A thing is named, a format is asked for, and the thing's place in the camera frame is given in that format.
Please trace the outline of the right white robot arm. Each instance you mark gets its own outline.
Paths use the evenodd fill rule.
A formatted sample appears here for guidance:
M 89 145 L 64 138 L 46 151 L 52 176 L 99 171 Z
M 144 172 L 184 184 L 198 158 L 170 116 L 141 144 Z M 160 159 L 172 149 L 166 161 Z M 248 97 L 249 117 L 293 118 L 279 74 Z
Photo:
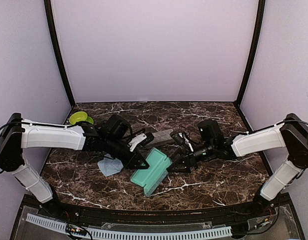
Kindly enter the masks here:
M 201 121 L 197 127 L 202 140 L 199 144 L 189 139 L 186 133 L 170 134 L 184 150 L 176 153 L 178 158 L 167 168 L 168 172 L 190 173 L 200 161 L 234 160 L 265 150 L 287 149 L 287 158 L 249 205 L 249 213 L 254 217 L 261 216 L 268 209 L 268 202 L 308 168 L 308 123 L 294 113 L 274 125 L 232 137 L 224 137 L 218 122 L 212 119 Z

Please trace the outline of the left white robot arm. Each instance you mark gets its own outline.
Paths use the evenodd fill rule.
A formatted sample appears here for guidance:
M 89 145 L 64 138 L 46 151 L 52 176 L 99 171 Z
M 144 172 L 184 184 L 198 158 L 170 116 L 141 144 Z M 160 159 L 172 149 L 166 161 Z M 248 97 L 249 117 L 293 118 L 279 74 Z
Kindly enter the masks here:
M 38 172 L 29 165 L 23 150 L 28 148 L 63 148 L 85 152 L 105 152 L 131 170 L 149 168 L 137 147 L 153 140 L 141 130 L 133 132 L 131 124 L 118 115 L 95 126 L 87 121 L 72 125 L 49 124 L 23 119 L 14 113 L 0 128 L 0 174 L 11 173 L 54 218 L 64 214 L 56 193 Z

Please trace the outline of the teal glasses case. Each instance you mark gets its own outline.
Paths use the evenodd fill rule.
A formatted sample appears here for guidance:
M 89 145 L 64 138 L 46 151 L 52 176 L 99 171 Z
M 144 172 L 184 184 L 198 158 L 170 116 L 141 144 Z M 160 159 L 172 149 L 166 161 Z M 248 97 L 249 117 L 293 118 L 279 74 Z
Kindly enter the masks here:
M 154 132 L 153 133 L 154 140 L 151 141 L 149 144 L 147 144 L 145 147 L 149 149 L 149 148 L 161 147 L 166 144 L 172 144 L 174 142 L 174 140 L 170 136 L 172 132 L 173 129 Z
M 143 188 L 143 193 L 146 197 L 150 197 L 168 175 L 167 168 L 172 162 L 166 154 L 157 148 L 153 148 L 149 152 L 146 161 L 149 164 L 149 168 L 138 169 L 130 180 L 133 184 Z

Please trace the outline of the blue cleaning cloth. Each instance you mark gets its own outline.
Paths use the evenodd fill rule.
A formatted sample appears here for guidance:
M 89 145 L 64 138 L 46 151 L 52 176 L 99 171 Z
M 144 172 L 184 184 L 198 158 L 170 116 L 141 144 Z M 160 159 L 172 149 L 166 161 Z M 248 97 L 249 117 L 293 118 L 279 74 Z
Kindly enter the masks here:
M 114 174 L 118 174 L 124 168 L 121 160 L 111 157 L 109 154 L 106 154 L 102 160 L 98 163 L 98 168 L 100 172 L 105 176 L 109 177 Z

